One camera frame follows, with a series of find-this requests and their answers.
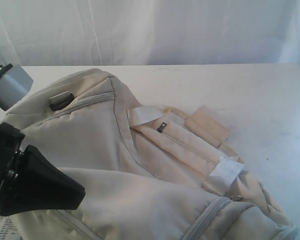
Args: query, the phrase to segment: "white table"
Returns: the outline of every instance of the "white table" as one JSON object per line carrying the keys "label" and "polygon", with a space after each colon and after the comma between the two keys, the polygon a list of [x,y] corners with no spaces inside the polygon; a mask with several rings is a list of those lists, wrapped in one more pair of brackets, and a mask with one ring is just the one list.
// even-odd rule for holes
{"label": "white table", "polygon": [[[24,67],[34,79],[31,92],[89,68]],[[295,64],[98,68],[117,75],[144,105],[171,105],[190,114],[205,104],[222,115],[236,127],[228,143],[300,227],[300,69]]]}

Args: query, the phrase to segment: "metal zipper pull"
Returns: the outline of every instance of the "metal zipper pull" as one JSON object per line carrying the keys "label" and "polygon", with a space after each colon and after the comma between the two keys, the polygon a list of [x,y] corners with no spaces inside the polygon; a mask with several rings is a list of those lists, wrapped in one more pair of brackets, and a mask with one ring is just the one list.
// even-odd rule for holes
{"label": "metal zipper pull", "polygon": [[240,195],[239,196],[230,196],[229,198],[234,202],[238,202],[243,199],[243,197]]}
{"label": "metal zipper pull", "polygon": [[162,133],[167,124],[165,122],[161,123],[161,125],[156,129],[159,133]]}

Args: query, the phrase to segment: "zipper track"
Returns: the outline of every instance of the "zipper track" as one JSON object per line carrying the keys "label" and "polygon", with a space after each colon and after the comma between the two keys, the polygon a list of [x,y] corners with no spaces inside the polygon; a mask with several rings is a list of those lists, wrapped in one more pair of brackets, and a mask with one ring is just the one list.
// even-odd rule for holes
{"label": "zipper track", "polygon": [[91,68],[91,69],[87,69],[87,70],[83,70],[83,71],[72,73],[72,74],[70,74],[68,76],[62,77],[59,80],[55,81],[54,84],[49,85],[49,86],[47,86],[47,87],[45,87],[45,88],[37,91],[36,93],[30,95],[27,99],[30,99],[30,98],[32,98],[32,97],[34,97],[34,96],[36,96],[36,95],[38,95],[38,94],[40,94],[40,93],[48,90],[48,89],[57,87],[59,85],[63,85],[65,82],[71,83],[72,81],[74,81],[74,80],[76,80],[78,78],[85,77],[87,75],[90,75],[90,74],[92,74],[94,72],[98,72],[98,71],[100,71],[100,70],[96,69],[96,68]]}
{"label": "zipper track", "polygon": [[[156,131],[156,129],[151,126],[151,125],[146,125],[147,127],[153,129]],[[167,138],[169,138],[170,140],[172,140],[173,142],[175,142],[176,144],[179,144],[180,146],[184,147],[185,149],[187,149],[188,151],[196,154],[198,157],[208,161],[209,163],[211,163],[212,165],[216,166],[217,164],[214,163],[213,161],[211,161],[208,157],[206,157],[202,152],[196,150],[195,148],[191,147],[190,145],[186,144],[183,141],[180,141],[179,139],[167,134],[166,132],[162,131],[161,134],[165,135]]]}
{"label": "zipper track", "polygon": [[63,115],[69,114],[75,110],[90,106],[92,104],[102,103],[102,102],[114,100],[114,99],[115,99],[115,93],[113,91],[112,92],[104,92],[104,93],[94,95],[94,96],[88,96],[88,97],[80,99],[78,102],[76,102],[75,104],[73,104],[72,106],[70,106],[68,108],[65,108],[61,112],[59,112],[55,115],[52,115],[50,117],[47,117],[44,120],[37,122],[36,124],[41,125],[46,121],[59,118]]}
{"label": "zipper track", "polygon": [[218,212],[230,202],[231,200],[228,197],[221,197],[211,202],[200,217],[194,222],[195,227],[194,229],[191,229],[191,233],[184,236],[182,240],[199,240]]}

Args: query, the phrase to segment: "beige fabric bag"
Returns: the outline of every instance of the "beige fabric bag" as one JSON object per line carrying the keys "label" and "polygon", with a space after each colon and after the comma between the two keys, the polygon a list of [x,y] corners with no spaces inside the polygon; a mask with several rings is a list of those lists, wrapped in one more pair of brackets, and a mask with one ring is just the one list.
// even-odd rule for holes
{"label": "beige fabric bag", "polygon": [[[66,91],[74,100],[52,111],[49,99]],[[12,216],[25,240],[297,235],[262,183],[242,170],[243,161],[223,143],[230,131],[206,107],[188,116],[166,106],[142,106],[117,77],[90,69],[30,96],[4,121],[26,135],[23,146],[35,145],[86,189],[77,210]]]}

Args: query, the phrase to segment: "white curtain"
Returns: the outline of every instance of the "white curtain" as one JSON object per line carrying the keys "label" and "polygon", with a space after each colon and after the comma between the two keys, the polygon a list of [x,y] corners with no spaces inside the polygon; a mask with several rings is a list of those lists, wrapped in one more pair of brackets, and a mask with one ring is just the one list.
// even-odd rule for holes
{"label": "white curtain", "polygon": [[300,63],[300,0],[0,0],[0,63]]}

